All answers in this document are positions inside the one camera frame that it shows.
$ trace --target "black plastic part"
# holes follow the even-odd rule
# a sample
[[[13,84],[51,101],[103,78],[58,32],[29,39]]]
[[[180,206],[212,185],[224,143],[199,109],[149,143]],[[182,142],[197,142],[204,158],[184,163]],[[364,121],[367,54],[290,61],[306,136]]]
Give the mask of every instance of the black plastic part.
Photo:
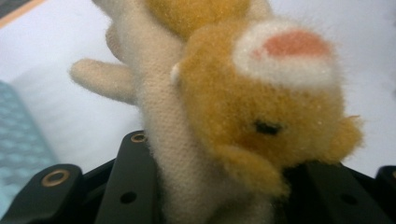
[[[375,183],[379,204],[396,223],[396,166],[380,168]]]
[[[95,221],[108,223],[159,223],[156,164],[143,132],[122,140]]]
[[[0,224],[162,223],[156,164],[146,140],[143,132],[126,135],[114,161],[85,175],[67,164],[43,170],[17,195]],[[69,177],[44,187],[43,178],[56,170],[68,171]],[[383,167],[372,179],[341,164],[318,162],[290,169],[285,177],[291,195],[277,205],[276,224],[396,223],[395,172],[396,166]]]
[[[303,164],[286,173],[292,192],[288,223],[392,224],[343,165]]]
[[[45,176],[59,170],[68,173],[66,180],[59,185],[45,187],[42,183]],[[63,175],[53,175],[49,180],[61,177]],[[54,165],[33,176],[16,196],[0,223],[51,223],[61,217],[72,216],[84,197],[81,170],[70,164]]]

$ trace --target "white surface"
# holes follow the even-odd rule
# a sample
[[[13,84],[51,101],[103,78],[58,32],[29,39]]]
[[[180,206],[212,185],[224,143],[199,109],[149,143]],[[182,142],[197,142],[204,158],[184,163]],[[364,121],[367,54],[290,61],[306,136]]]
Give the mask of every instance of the white surface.
[[[396,164],[396,2],[272,0],[275,13],[302,20],[335,42],[346,71],[347,113],[365,120],[365,144],[346,165],[373,176]],[[0,29],[0,79],[22,94],[62,162],[89,171],[116,156],[121,138],[140,129],[134,107],[73,84],[83,58],[115,62],[108,20],[88,0],[48,0]]]
[[[72,63],[116,62],[107,17],[90,1],[49,0],[0,29],[0,79],[26,103],[60,162],[84,172],[114,159],[122,137],[140,130],[136,108],[73,83]]]

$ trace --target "brass grommet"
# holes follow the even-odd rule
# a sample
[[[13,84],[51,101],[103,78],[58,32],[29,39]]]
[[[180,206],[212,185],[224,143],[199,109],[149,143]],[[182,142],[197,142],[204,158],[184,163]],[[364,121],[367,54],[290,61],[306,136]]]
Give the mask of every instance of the brass grommet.
[[[146,142],[147,140],[148,139],[144,133],[136,133],[131,137],[131,141],[135,143],[142,143],[142,142]]]
[[[56,175],[61,175],[60,178],[52,179]],[[51,188],[62,184],[66,181],[70,176],[70,172],[64,169],[54,170],[51,173],[44,176],[43,180],[41,181],[41,185],[46,188]]]

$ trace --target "orange plush head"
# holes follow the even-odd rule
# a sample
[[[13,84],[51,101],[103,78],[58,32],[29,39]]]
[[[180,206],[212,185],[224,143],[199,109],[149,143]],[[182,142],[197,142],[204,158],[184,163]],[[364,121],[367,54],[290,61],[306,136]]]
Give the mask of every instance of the orange plush head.
[[[209,155],[252,190],[285,194],[284,168],[339,162],[361,140],[332,47],[295,22],[208,25],[173,76]]]

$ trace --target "stuffed animal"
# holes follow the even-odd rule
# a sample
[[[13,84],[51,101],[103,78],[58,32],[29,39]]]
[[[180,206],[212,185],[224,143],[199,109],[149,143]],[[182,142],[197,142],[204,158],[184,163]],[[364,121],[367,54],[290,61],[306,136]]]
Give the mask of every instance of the stuffed animal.
[[[271,223],[282,171],[361,141],[332,46],[261,0],[95,0],[124,65],[72,78],[142,111],[167,223]]]
[[[248,0],[147,2],[188,38],[173,79],[194,134],[237,181],[285,194],[284,168],[339,162],[361,140],[356,118],[344,116],[332,46],[319,35],[247,18]]]

